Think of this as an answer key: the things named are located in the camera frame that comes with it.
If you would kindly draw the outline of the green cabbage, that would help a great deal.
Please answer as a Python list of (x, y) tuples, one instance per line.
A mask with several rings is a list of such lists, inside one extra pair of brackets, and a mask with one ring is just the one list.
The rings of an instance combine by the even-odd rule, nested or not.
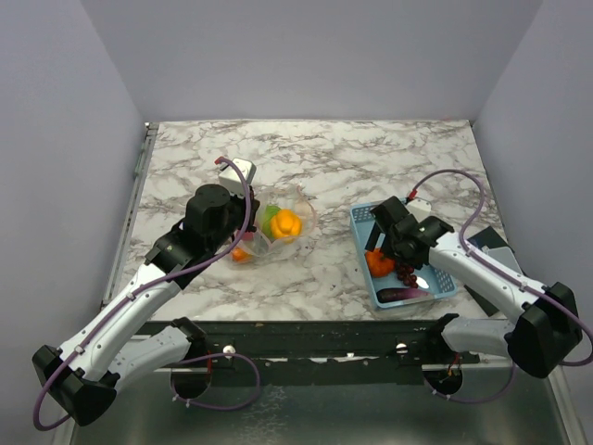
[(271, 234), (271, 219), (281, 210), (276, 205), (267, 205), (262, 217), (261, 231), (268, 238), (273, 238)]

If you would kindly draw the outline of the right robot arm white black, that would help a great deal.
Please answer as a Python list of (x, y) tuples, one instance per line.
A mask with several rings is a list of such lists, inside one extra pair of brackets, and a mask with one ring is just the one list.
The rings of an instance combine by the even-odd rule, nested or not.
[(442, 317), (425, 340), (433, 361), (447, 362), (458, 352), (485, 353), (507, 357), (529, 375), (545, 378), (582, 340), (574, 293), (567, 286), (544, 286), (516, 273), (468, 245), (436, 216), (418, 221), (397, 197), (375, 205), (370, 214), (368, 250), (379, 248), (415, 269), (433, 266), (448, 273), (504, 315), (501, 320)]

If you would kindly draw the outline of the small orange fruit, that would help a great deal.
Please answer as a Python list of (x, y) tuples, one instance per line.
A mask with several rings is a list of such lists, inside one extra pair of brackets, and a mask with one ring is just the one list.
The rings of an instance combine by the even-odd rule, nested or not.
[(382, 278), (396, 269), (396, 262), (388, 258), (381, 249), (365, 252), (365, 261), (371, 277)]

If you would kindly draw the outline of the dark red grapes bunch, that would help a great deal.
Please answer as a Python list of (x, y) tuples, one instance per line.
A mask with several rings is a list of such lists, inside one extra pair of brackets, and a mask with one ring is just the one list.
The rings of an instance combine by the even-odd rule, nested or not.
[(395, 268), (397, 279), (406, 287), (417, 288), (415, 269), (404, 262), (398, 262)]

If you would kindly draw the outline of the yellow bell pepper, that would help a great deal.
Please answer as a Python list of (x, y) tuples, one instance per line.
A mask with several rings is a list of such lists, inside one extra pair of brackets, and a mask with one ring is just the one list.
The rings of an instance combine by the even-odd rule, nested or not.
[(292, 243), (301, 234), (302, 221), (291, 210), (280, 210), (271, 219), (271, 234), (274, 240)]

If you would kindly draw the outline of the clear zip top bag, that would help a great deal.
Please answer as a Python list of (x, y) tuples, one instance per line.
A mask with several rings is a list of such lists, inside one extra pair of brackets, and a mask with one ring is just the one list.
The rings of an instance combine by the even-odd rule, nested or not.
[(267, 188), (257, 195), (255, 231), (247, 232), (231, 252), (235, 264), (263, 258), (309, 236), (318, 215), (303, 187)]

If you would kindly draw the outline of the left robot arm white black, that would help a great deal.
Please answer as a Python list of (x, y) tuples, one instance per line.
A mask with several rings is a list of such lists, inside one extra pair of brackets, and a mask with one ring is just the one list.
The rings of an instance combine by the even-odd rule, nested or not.
[(136, 345), (129, 341), (157, 309), (220, 258), (228, 239), (253, 231), (258, 208), (252, 187), (233, 193), (219, 184), (200, 186), (184, 217), (154, 243), (104, 310), (59, 347), (43, 345), (33, 354), (42, 393), (78, 426), (88, 426), (133, 380), (164, 365), (206, 361), (207, 335), (186, 317)]

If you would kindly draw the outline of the green orange mango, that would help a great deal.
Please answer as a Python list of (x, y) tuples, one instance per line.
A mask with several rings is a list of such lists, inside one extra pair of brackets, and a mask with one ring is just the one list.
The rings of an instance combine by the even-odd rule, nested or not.
[(231, 257), (234, 262), (245, 263), (251, 261), (253, 256), (241, 248), (234, 248), (231, 252)]

